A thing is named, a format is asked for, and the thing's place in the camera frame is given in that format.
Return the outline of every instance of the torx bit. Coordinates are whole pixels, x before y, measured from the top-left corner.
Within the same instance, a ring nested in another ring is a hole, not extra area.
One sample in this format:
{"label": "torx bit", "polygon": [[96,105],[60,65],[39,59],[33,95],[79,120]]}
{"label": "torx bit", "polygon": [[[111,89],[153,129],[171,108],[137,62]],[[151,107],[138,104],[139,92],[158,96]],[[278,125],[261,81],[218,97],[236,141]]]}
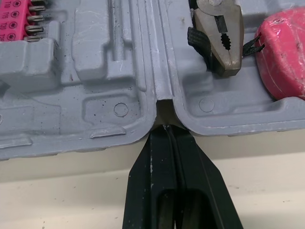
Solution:
{"label": "torx bit", "polygon": [[28,37],[24,37],[23,40],[27,41],[27,42],[38,42],[42,39],[41,36],[28,36]]}
{"label": "torx bit", "polygon": [[47,0],[30,0],[30,1],[35,6],[37,6],[37,5],[47,5],[48,4]]}
{"label": "torx bit", "polygon": [[40,11],[45,11],[46,7],[45,6],[30,6],[29,11],[32,12],[40,12]]}
{"label": "torx bit", "polygon": [[40,22],[40,21],[44,21],[44,17],[42,15],[29,16],[27,17],[27,20],[29,23]]}
{"label": "torx bit", "polygon": [[37,32],[43,32],[43,27],[41,25],[28,25],[25,27],[27,34],[33,34]]}

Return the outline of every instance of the black plastic tool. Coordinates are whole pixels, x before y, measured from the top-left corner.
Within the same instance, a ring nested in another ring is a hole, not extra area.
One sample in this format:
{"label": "black plastic tool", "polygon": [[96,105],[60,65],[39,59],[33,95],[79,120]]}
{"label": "black plastic tool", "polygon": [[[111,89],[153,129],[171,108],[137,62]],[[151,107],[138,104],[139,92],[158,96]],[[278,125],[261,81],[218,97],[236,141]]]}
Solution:
{"label": "black plastic tool", "polygon": [[128,179],[123,229],[242,229],[224,180],[193,136],[160,126]]}

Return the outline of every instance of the bit holder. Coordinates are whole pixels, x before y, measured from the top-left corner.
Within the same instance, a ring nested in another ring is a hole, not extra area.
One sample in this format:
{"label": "bit holder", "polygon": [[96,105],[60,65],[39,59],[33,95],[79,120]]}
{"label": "bit holder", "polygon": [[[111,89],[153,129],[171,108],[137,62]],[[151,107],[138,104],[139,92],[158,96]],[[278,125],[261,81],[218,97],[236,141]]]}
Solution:
{"label": "bit holder", "polygon": [[43,16],[37,15],[37,12],[45,10],[45,3],[43,0],[1,1],[0,42],[22,40],[36,42],[42,39],[36,33],[43,32],[43,27],[35,23],[44,20]]}

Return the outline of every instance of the gray plastic tray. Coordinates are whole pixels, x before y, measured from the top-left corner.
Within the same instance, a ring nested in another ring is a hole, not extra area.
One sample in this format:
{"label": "gray plastic tray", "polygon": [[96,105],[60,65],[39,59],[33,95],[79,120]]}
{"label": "gray plastic tray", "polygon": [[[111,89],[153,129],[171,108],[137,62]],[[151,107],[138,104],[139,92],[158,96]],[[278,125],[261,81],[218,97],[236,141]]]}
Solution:
{"label": "gray plastic tray", "polygon": [[[269,14],[305,2],[239,4],[246,42]],[[231,78],[206,71],[187,44],[188,0],[50,0],[43,15],[43,40],[0,42],[0,159],[135,142],[158,100],[201,135],[305,127],[305,102],[273,101],[254,57]]]}

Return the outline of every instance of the white table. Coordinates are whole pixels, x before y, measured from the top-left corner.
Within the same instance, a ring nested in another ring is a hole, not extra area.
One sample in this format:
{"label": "white table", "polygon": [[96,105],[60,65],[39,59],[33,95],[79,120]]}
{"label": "white table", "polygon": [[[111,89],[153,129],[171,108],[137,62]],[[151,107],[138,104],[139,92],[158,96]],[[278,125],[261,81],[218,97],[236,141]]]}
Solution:
{"label": "white table", "polygon": [[[0,228],[122,228],[128,173],[145,141],[0,162]],[[305,130],[196,141],[245,229],[305,228]]]}

